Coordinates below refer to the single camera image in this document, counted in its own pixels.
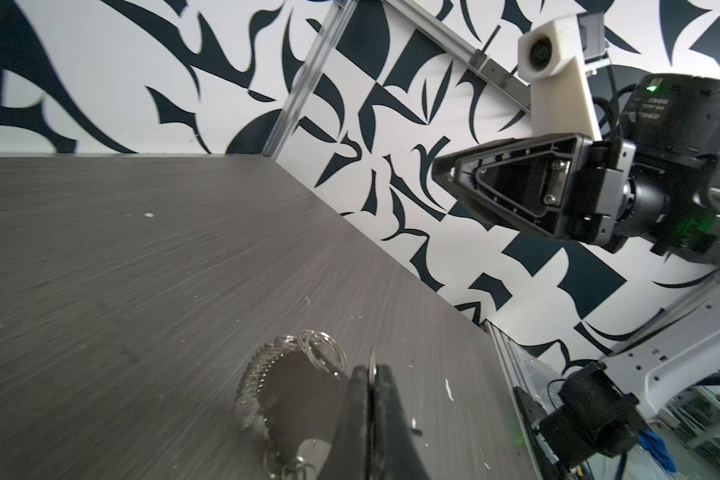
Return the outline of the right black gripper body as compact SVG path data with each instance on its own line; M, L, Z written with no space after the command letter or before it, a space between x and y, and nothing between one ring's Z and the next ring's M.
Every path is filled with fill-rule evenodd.
M566 134L554 141L554 152L568 162L556 237L608 243L621 215L635 144L622 137L595 141Z

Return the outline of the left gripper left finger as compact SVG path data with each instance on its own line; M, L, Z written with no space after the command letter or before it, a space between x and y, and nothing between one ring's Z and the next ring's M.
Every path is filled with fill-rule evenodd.
M319 480L367 479L371 420L368 369L357 366L350 377L330 452Z

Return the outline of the large keyring with red handle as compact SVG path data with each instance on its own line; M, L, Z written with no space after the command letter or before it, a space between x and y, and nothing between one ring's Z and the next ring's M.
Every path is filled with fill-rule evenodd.
M252 356L237 387L235 409L244 428L263 427L263 468L269 478L318 478L352 371L337 341L311 329L279 336Z

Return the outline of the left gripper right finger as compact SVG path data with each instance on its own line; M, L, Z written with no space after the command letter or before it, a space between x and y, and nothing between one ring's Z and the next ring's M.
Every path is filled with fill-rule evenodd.
M417 452L391 368L370 372L370 478L429 479Z

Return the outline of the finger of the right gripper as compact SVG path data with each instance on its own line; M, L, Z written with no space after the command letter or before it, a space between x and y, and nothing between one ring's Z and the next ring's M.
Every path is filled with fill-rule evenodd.
M574 180L593 144L577 133L497 140L435 158L431 177L481 222L574 237Z

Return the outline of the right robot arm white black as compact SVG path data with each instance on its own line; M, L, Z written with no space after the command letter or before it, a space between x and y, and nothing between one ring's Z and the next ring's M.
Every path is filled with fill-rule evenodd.
M433 180L475 217L614 252L720 268L720 80L649 74L602 140L551 133L436 158ZM720 370L720 275L685 313L657 315L623 351L567 378L560 404L524 421L552 477L600 454L625 458L651 418Z

